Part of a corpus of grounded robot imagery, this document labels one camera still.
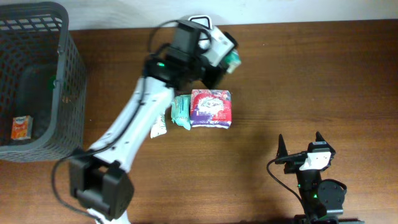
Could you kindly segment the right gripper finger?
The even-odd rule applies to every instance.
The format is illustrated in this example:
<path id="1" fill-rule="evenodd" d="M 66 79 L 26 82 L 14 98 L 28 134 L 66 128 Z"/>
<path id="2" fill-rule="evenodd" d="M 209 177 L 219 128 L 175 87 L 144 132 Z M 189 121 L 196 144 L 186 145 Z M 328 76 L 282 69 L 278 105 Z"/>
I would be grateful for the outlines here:
<path id="1" fill-rule="evenodd" d="M 285 141 L 284 141 L 283 135 L 279 134 L 276 158 L 281 159 L 281 158 L 287 157 L 287 156 L 288 156 L 288 152 L 287 152 L 287 149 L 285 146 Z"/>
<path id="2" fill-rule="evenodd" d="M 323 138 L 323 136 L 321 135 L 321 133 L 319 131 L 317 131 L 315 134 L 315 142 L 326 143 L 325 139 Z"/>

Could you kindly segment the green small tissue box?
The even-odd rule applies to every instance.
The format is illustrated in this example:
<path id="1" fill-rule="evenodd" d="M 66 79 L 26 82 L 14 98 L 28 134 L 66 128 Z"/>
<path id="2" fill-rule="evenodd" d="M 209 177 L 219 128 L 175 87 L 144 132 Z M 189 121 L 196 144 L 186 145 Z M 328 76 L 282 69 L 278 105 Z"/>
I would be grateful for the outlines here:
<path id="1" fill-rule="evenodd" d="M 241 65 L 241 59 L 239 57 L 238 51 L 234 49 L 225 57 L 224 62 L 228 66 L 226 72 L 233 73 Z"/>

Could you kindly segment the pink purple tissue pack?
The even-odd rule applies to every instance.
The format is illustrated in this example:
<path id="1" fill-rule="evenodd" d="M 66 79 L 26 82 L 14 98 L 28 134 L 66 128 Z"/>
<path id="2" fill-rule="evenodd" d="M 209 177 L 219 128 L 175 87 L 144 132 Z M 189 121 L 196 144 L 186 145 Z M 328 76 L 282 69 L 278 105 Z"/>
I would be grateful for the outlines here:
<path id="1" fill-rule="evenodd" d="M 228 90 L 192 90 L 190 102 L 192 127 L 229 129 L 231 123 L 232 101 Z"/>

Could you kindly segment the teal wet wipes pack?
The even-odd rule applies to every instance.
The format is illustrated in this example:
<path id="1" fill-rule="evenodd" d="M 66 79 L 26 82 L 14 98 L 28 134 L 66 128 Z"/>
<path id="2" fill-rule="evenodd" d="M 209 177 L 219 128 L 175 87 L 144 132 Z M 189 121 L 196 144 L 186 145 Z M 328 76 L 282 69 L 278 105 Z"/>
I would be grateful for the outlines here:
<path id="1" fill-rule="evenodd" d="M 187 130 L 191 129 L 190 124 L 190 95 L 176 96 L 172 102 L 171 119 L 178 126 Z"/>

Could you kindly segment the white tube with tan cap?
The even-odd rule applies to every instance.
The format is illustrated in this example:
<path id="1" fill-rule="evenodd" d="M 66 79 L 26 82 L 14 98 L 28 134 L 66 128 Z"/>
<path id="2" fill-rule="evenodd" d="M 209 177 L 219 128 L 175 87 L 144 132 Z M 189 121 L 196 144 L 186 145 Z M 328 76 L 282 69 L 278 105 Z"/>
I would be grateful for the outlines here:
<path id="1" fill-rule="evenodd" d="M 150 131 L 150 137 L 156 138 L 156 137 L 161 136 L 166 133 L 167 133 L 167 127 L 166 127 L 166 123 L 165 123 L 165 115 L 160 114 L 157 117 L 157 119 L 155 120 L 155 123 L 152 125 L 151 131 Z"/>

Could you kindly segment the green lid jar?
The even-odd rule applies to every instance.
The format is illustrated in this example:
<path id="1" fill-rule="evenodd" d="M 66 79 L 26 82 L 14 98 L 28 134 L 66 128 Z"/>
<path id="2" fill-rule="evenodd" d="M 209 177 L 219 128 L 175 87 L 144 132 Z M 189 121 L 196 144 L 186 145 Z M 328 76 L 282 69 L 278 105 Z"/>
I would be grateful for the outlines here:
<path id="1" fill-rule="evenodd" d="M 57 87 L 57 76 L 56 75 L 52 75 L 47 83 L 47 88 L 49 90 L 54 90 Z"/>

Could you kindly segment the orange small tissue box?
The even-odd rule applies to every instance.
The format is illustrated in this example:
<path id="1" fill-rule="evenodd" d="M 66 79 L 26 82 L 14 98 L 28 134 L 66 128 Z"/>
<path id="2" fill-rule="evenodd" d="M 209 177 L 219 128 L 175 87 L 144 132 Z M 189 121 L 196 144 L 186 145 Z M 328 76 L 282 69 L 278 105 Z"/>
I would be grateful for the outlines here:
<path id="1" fill-rule="evenodd" d="M 30 139 L 32 137 L 33 120 L 31 116 L 13 118 L 11 139 L 16 141 Z"/>

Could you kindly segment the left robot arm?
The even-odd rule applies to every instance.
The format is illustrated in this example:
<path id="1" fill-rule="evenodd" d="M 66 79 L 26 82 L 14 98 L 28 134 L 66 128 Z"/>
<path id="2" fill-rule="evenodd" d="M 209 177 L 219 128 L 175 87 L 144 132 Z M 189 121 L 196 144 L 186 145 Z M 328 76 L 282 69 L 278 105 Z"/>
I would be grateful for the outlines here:
<path id="1" fill-rule="evenodd" d="M 70 194 L 96 223 L 128 223 L 134 195 L 128 173 L 152 125 L 189 83 L 217 86 L 228 69 L 225 58 L 238 46 L 216 26 L 184 19 L 176 21 L 173 40 L 153 50 L 158 30 L 150 33 L 142 75 L 124 109 L 87 151 L 68 158 Z"/>

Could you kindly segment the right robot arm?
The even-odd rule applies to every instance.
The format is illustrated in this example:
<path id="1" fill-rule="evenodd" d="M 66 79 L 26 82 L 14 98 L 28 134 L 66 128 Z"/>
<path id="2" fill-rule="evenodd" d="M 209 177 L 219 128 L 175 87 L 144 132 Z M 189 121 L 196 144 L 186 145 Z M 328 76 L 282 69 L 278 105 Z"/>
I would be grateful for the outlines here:
<path id="1" fill-rule="evenodd" d="M 282 135 L 279 135 L 275 159 L 270 163 L 282 164 L 285 174 L 294 174 L 297 178 L 298 192 L 274 180 L 292 192 L 299 200 L 303 215 L 294 216 L 293 223 L 362 223 L 355 218 L 340 219 L 347 186 L 334 179 L 322 179 L 321 173 L 331 166 L 336 151 L 325 141 L 320 132 L 310 142 L 306 151 L 289 154 Z"/>

